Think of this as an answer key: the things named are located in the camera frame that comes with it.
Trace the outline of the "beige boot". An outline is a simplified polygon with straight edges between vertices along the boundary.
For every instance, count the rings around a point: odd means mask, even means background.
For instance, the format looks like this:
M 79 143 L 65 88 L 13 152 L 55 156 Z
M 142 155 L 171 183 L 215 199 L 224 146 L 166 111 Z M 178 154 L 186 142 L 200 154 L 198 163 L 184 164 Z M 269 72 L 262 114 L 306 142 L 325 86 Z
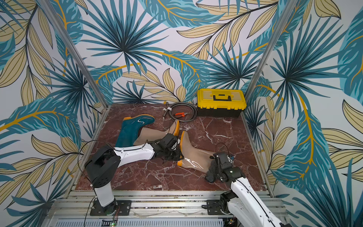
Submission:
M 180 121 L 179 120 L 174 121 L 173 124 L 166 131 L 160 131 L 160 130 L 156 130 L 156 129 L 143 127 L 141 129 L 139 136 L 134 141 L 133 145 L 138 146 L 138 145 L 145 144 L 147 141 L 158 141 L 158 140 L 163 139 L 169 133 L 174 136 L 178 136 L 179 131 L 180 131 Z
M 183 168 L 191 168 L 206 174 L 211 166 L 215 152 L 194 147 L 189 139 L 187 131 L 183 131 L 180 139 L 180 151 L 183 156 L 177 165 Z

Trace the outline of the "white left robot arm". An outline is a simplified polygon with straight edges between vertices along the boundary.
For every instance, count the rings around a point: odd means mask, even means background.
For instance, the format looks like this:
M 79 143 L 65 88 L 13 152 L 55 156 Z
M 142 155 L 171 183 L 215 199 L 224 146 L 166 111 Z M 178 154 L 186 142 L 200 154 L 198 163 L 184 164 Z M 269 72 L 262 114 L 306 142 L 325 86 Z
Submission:
M 168 133 L 160 140 L 147 141 L 139 146 L 113 148 L 106 145 L 100 148 L 84 165 L 100 206 L 103 209 L 116 206 L 111 180 L 119 167 L 142 160 L 178 160 L 181 156 L 178 144 L 177 136 Z

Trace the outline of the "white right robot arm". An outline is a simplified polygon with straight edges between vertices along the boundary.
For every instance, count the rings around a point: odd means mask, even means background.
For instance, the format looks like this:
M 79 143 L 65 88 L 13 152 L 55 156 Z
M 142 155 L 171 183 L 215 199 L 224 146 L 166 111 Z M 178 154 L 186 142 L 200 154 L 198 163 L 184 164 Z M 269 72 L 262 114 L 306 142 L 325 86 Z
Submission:
M 234 157 L 225 152 L 215 153 L 205 179 L 213 183 L 220 180 L 230 190 L 220 195 L 218 201 L 208 200 L 202 208 L 209 215 L 233 215 L 244 227 L 290 227 L 284 224 L 257 195 L 243 171 L 233 165 Z

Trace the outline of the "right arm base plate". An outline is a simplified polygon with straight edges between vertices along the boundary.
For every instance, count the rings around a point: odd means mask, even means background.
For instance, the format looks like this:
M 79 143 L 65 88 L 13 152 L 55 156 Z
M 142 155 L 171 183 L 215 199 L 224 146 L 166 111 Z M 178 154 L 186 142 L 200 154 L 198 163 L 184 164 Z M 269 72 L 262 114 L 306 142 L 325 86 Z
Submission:
M 233 215 L 246 210 L 238 198 L 207 200 L 207 204 L 201 207 L 207 210 L 208 215 Z

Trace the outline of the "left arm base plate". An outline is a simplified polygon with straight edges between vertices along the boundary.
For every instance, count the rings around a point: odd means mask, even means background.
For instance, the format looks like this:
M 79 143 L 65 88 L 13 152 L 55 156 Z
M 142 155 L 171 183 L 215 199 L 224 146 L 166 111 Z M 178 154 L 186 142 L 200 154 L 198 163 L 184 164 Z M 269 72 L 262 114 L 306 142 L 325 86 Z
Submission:
M 95 200 L 90 211 L 91 216 L 128 216 L 131 208 L 131 200 L 114 200 L 106 207 L 102 207 Z

